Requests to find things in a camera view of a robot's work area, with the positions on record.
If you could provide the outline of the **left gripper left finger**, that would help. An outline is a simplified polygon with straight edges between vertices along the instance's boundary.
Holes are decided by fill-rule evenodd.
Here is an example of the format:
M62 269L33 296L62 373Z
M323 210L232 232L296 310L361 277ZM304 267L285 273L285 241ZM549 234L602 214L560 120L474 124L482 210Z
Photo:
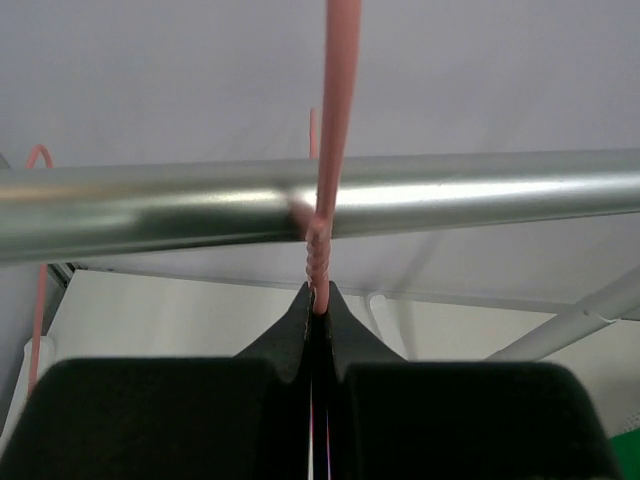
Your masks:
M310 292L232 357L52 366L1 457L5 479L303 479Z

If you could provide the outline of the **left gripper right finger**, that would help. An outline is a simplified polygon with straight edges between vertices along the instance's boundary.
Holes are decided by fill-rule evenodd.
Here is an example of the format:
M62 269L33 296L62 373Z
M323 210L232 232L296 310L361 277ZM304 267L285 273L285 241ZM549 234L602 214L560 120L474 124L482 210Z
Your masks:
M335 479L619 479L576 376L548 362L402 359L333 290L325 327Z

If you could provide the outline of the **green t shirt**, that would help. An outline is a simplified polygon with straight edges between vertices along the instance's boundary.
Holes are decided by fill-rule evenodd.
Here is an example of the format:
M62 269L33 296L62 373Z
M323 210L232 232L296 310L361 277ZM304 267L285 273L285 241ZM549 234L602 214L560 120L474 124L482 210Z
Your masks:
M625 480L640 480L640 430L611 438L611 445Z

